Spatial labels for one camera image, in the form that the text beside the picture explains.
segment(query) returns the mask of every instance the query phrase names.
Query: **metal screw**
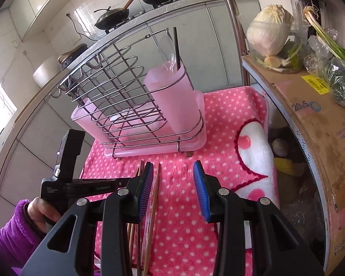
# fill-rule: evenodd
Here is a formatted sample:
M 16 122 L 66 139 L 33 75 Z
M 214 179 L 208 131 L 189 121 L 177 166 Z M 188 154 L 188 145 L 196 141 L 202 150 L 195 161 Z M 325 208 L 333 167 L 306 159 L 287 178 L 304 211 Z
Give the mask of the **metal screw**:
M 263 205 L 269 205 L 271 203 L 271 200 L 269 200 L 267 197 L 262 197 L 259 200 L 260 203 L 262 203 Z
M 218 190 L 218 193 L 219 193 L 220 195 L 222 195 L 222 196 L 226 196 L 226 195 L 229 195 L 230 191 L 229 191 L 228 189 L 226 189 L 226 188 L 220 188 L 220 189 Z
M 82 206 L 87 204 L 87 199 L 85 198 L 80 198 L 77 200 L 77 205 Z
M 125 196 L 128 193 L 129 193 L 129 190 L 126 188 L 122 188 L 122 189 L 118 190 L 118 195 L 120 195 L 120 196 Z

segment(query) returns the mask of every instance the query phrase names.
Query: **wire rack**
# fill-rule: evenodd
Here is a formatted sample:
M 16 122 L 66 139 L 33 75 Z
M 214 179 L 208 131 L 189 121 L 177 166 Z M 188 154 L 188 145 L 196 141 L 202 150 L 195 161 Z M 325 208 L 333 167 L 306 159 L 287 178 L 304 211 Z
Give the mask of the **wire rack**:
M 78 109 L 85 110 L 84 115 L 75 121 L 90 116 L 94 126 L 107 134 L 107 142 L 100 143 L 106 150 L 109 149 L 105 154 L 114 158 L 122 156 L 118 155 L 117 150 L 139 150 L 132 154 L 143 155 L 146 154 L 146 151 L 142 151 L 144 148 L 172 144 L 175 151 L 192 151 L 183 150 L 181 143 L 197 140 L 196 137 L 204 129 L 204 108 L 200 108 L 199 121 L 193 128 L 182 133 L 172 132 L 151 95 L 175 85 L 185 75 L 194 90 L 185 66 L 182 76 L 165 87 L 150 92 L 143 84 L 146 75 L 144 66 L 137 64 L 138 56 L 129 54 L 133 47 L 151 39 L 158 53 L 156 35 L 171 38 L 168 28 L 165 28 L 147 34 L 121 49 L 118 43 L 122 38 L 111 40 L 73 69 L 60 82 L 57 93 L 51 94 L 53 98 L 59 98 L 64 92 L 72 98 L 72 102 L 78 104 Z

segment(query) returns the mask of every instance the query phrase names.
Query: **kitchen counter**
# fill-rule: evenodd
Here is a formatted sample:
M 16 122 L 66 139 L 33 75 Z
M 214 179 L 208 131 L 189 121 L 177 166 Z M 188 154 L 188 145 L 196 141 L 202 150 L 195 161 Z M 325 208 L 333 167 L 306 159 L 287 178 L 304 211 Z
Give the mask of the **kitchen counter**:
M 308 161 L 325 218 L 328 275 L 345 256 L 345 107 L 306 83 L 306 70 L 276 73 L 251 56 L 243 57 L 243 66 L 280 110 Z
M 169 13 L 172 13 L 173 11 L 177 11 L 179 9 L 184 9 L 186 7 L 193 6 L 196 4 L 202 4 L 205 2 L 214 2 L 214 1 L 222 1 L 224 3 L 224 0 L 179 0 L 171 4 L 161 6 L 157 9 L 148 11 L 134 18 L 133 20 L 130 20 L 129 22 L 125 23 L 124 25 L 120 26 L 116 30 L 107 34 L 105 37 L 98 40 L 87 51 L 85 51 L 81 56 L 79 56 L 72 64 L 70 64 L 68 68 L 70 70 L 72 70 L 73 68 L 77 68 L 84 59 L 87 59 L 89 57 L 89 55 L 92 55 L 94 52 L 96 52 L 97 50 L 102 48 L 104 45 L 108 44 L 110 41 L 112 41 L 113 39 L 117 38 L 120 35 L 122 35 L 123 37 L 128 36 L 130 34 L 130 31 L 132 29 L 136 29 L 139 25 L 148 23 L 157 18 L 163 19 L 164 16 L 168 15 Z

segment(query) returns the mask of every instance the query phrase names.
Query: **pink polka dot towel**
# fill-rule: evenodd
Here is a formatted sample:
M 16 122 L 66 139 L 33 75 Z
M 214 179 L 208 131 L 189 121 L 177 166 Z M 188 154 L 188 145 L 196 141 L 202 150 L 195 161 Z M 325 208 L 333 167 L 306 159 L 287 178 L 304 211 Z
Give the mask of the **pink polka dot towel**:
M 193 164 L 240 197 L 268 197 L 279 205 L 273 154 L 267 142 L 267 104 L 251 87 L 204 94 L 207 142 L 191 158 L 185 154 L 136 156 L 120 161 L 106 158 L 95 142 L 82 178 L 133 177 L 140 160 L 161 163 L 160 187 L 149 274 L 209 276 L 217 249 L 215 227 L 201 216 L 193 180 Z M 89 198 L 91 201 L 106 195 Z M 95 253 L 100 254 L 101 227 Z M 246 276 L 252 275 L 252 251 L 246 252 Z

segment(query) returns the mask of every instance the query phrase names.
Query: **stainless steel pole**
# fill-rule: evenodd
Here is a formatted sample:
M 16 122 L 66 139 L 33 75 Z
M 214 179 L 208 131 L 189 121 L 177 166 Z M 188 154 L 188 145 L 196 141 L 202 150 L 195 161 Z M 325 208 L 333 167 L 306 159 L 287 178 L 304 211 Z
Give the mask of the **stainless steel pole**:
M 235 35 L 235 39 L 237 42 L 238 54 L 239 54 L 239 64 L 242 74 L 242 84 L 243 86 L 250 85 L 249 82 L 249 74 L 247 70 L 243 67 L 241 57 L 248 54 L 247 45 L 245 44 L 245 37 L 243 27 L 241 26 L 240 22 L 238 21 L 239 9 L 238 5 L 236 4 L 236 0 L 225 0 L 227 9 L 229 11 L 231 24 L 233 26 L 233 31 Z

